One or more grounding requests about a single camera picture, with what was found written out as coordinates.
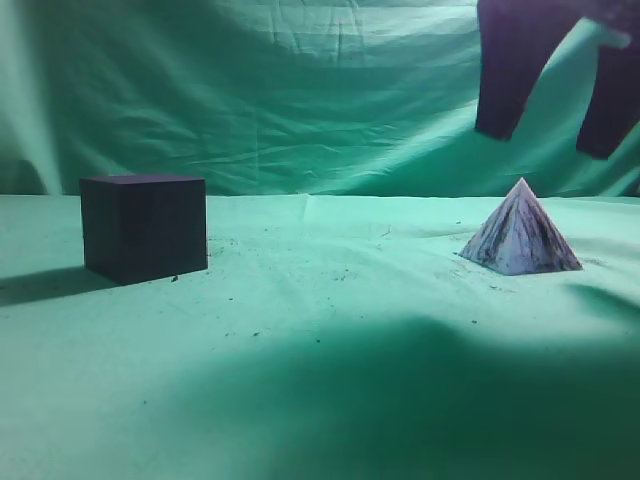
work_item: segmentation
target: marbled pyramid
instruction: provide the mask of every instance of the marbled pyramid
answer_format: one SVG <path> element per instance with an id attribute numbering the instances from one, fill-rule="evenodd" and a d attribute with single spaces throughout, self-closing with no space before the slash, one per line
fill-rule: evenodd
<path id="1" fill-rule="evenodd" d="M 460 252 L 503 275 L 582 270 L 524 178 Z"/>

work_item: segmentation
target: dark purple cube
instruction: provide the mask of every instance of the dark purple cube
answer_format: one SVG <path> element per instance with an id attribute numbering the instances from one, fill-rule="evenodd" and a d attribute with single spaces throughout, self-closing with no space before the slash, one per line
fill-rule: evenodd
<path id="1" fill-rule="evenodd" d="M 130 285 L 208 267 L 204 179 L 85 178 L 80 196 L 89 270 Z"/>

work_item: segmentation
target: cube top face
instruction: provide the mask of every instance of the cube top face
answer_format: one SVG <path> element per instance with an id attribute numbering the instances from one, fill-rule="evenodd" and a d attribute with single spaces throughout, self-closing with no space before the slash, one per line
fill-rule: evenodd
<path id="1" fill-rule="evenodd" d="M 145 175 L 107 175 L 103 177 L 88 178 L 87 180 L 92 182 L 111 183 L 114 185 L 138 185 L 145 183 L 192 182 L 203 179 L 199 177 L 160 173 Z"/>

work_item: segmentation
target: dark purple object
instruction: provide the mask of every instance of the dark purple object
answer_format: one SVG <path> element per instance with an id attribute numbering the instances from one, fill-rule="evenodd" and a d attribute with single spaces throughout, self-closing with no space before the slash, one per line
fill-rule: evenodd
<path id="1" fill-rule="evenodd" d="M 80 195 L 89 270 L 130 285 L 207 268 L 204 179 L 88 178 Z"/>
<path id="2" fill-rule="evenodd" d="M 631 36 L 601 47 L 596 85 L 577 149 L 607 159 L 640 121 L 640 2 L 478 0 L 482 77 L 476 130 L 508 141 L 542 70 L 582 17 Z"/>

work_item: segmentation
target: green cloth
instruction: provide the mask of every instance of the green cloth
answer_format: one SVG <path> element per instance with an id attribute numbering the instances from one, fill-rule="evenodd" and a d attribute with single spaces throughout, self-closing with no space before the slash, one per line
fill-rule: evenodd
<path id="1" fill-rule="evenodd" d="M 203 176 L 211 194 L 618 195 L 640 130 L 578 154 L 598 46 L 582 22 L 511 143 L 473 131 L 475 0 L 0 1 L 0 193 Z"/>
<path id="2" fill-rule="evenodd" d="M 79 200 L 0 196 L 0 477 L 640 477 L 640 201 L 585 270 L 454 255 L 497 198 L 208 199 L 208 271 L 111 288 Z"/>

